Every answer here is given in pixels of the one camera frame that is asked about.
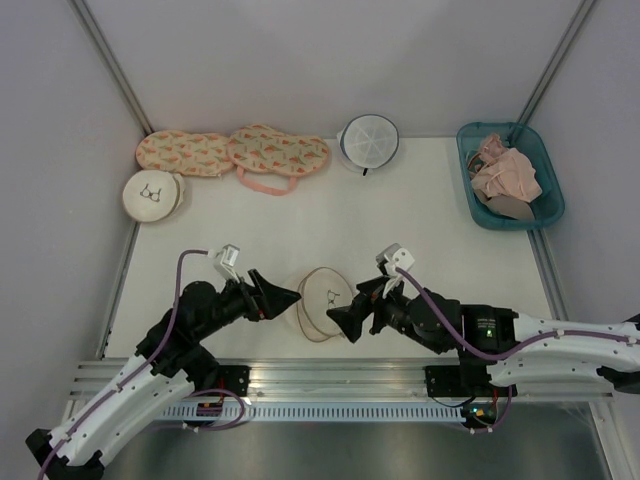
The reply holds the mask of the beige round laundry bag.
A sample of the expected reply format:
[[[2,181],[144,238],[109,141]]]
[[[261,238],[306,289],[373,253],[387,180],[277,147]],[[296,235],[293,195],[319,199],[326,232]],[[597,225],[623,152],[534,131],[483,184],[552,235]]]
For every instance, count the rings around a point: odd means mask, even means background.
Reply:
[[[354,291],[341,273],[326,266],[314,268],[300,279],[297,292],[301,299],[295,306],[296,321],[308,341],[321,344],[344,336],[327,315],[352,300]]]

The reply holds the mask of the pink lace bra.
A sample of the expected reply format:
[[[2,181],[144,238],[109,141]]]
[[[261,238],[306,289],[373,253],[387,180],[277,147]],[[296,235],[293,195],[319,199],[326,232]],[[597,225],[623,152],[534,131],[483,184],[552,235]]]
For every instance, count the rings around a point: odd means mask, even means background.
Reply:
[[[473,154],[468,154],[467,169],[471,173],[477,173],[483,167],[494,164],[507,150],[500,135],[491,133],[481,141]]]

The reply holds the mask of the light pink bra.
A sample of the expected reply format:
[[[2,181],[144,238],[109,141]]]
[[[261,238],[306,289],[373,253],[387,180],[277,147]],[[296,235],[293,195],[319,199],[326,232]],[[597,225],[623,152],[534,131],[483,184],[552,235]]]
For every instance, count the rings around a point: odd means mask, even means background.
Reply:
[[[530,160],[515,148],[497,157],[481,152],[473,157],[480,161],[471,173],[471,186],[487,198],[505,196],[530,203],[542,194],[536,170]]]

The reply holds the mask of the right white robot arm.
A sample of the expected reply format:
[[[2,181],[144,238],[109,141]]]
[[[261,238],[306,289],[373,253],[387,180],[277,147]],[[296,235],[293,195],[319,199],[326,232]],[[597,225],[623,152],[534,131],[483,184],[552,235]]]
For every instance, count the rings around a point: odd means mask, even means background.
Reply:
[[[527,384],[606,384],[639,392],[639,319],[583,325],[534,318],[508,308],[463,304],[427,288],[414,298],[387,276],[357,285],[347,306],[328,317],[350,342],[372,321],[373,335],[390,328],[440,355],[453,352],[457,365],[428,367],[430,397],[517,395]]]

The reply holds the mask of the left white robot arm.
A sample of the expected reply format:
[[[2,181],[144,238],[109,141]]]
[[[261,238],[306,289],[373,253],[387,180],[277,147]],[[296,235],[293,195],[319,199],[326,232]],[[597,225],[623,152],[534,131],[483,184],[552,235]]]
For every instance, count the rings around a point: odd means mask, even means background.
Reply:
[[[202,342],[234,321],[272,320],[301,298],[258,271],[222,290],[188,284],[137,345],[112,380],[78,413],[51,429],[36,429],[26,445],[41,479],[100,479],[124,446],[166,408],[218,384],[219,363]]]

